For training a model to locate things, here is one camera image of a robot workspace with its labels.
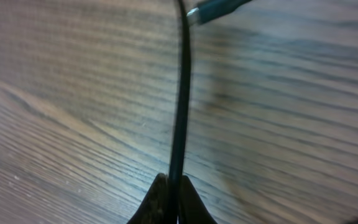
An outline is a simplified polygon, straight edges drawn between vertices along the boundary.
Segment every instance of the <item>wooden surface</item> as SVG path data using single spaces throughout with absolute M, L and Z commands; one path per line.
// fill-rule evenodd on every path
M 185 172 L 218 223 L 358 217 L 358 0 L 256 0 L 193 46 Z M 177 78 L 173 1 L 0 0 L 0 223 L 125 223 Z

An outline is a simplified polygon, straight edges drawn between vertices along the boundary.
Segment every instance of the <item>wooden floor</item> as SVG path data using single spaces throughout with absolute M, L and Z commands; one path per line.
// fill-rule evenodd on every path
M 0 223 L 126 223 L 168 169 L 178 47 L 173 1 L 0 0 Z M 193 50 L 216 221 L 358 217 L 358 0 L 255 0 Z

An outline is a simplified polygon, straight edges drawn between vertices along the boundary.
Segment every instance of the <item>wood grain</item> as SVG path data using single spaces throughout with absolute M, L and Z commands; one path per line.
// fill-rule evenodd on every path
M 218 223 L 357 218 L 358 0 L 255 0 L 193 48 L 185 172 Z M 130 219 L 177 78 L 173 1 L 0 0 L 0 223 Z

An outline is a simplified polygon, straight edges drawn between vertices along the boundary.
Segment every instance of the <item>cable connector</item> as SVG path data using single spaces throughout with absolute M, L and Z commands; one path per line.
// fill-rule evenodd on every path
M 200 2 L 187 14 L 189 25 L 205 24 L 234 12 L 238 7 L 250 1 L 251 0 L 209 0 Z

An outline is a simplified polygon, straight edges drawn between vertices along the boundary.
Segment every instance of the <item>black cord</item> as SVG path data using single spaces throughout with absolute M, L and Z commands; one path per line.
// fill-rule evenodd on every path
M 172 154 L 168 176 L 168 204 L 164 216 L 164 223 L 166 224 L 176 224 L 178 217 L 178 198 L 183 173 L 183 162 L 185 160 L 191 82 L 190 28 L 183 0 L 177 0 L 177 3 L 181 18 L 181 68 L 178 107 L 175 129 L 173 131 Z

